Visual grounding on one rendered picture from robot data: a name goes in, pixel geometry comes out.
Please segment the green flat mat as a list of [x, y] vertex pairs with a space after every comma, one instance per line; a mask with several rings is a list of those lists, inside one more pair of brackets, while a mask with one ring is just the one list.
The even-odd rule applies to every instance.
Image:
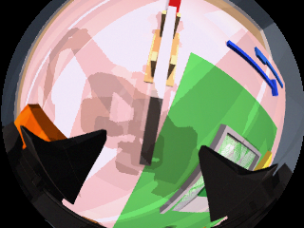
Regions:
[[141, 172], [113, 228], [213, 228], [218, 224], [223, 218], [210, 221], [205, 210], [160, 214], [160, 208], [197, 168], [199, 149], [209, 148], [221, 124], [253, 145], [261, 159], [271, 152], [276, 124], [255, 96], [223, 69], [191, 52], [155, 143], [151, 166]]

